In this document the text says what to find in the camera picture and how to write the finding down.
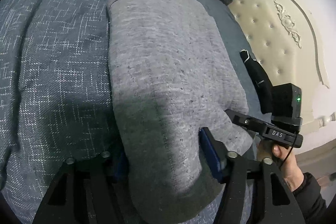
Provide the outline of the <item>black jacket sleeve forearm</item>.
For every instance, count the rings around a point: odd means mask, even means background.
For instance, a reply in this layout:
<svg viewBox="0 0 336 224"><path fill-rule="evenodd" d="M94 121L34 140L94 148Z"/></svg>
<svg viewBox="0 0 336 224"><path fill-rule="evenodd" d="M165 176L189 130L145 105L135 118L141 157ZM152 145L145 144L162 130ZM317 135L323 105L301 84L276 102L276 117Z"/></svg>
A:
<svg viewBox="0 0 336 224"><path fill-rule="evenodd" d="M326 201L321 196L321 187L311 173L303 174L302 184L293 192L305 223L321 223L327 211Z"/></svg>

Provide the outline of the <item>person's right hand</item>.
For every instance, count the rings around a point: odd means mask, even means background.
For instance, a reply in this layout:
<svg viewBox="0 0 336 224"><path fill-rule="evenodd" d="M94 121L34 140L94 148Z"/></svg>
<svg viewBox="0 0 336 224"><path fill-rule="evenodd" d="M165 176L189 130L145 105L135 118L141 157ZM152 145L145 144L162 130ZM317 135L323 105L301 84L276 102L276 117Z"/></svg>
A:
<svg viewBox="0 0 336 224"><path fill-rule="evenodd" d="M291 192L294 192L303 182L303 172L297 165L295 154L270 141L261 140L257 145L257 159L262 160L265 157L276 159L282 177L288 185Z"/></svg>

